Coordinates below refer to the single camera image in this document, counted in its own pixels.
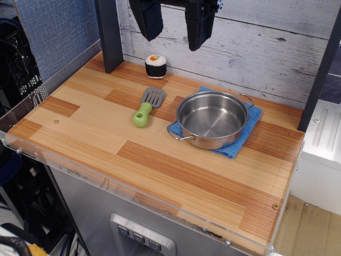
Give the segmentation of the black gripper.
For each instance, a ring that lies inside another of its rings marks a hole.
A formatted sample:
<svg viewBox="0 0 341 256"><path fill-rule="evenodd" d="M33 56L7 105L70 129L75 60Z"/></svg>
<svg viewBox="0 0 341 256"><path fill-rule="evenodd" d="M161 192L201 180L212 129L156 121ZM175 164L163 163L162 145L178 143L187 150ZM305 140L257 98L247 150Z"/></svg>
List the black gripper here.
<svg viewBox="0 0 341 256"><path fill-rule="evenodd" d="M191 51L199 49L211 37L215 12L219 12L223 8L223 1L221 0L160 0L157 2L129 1L143 37L151 41L162 32L163 19L160 3L185 7L185 20Z"/></svg>

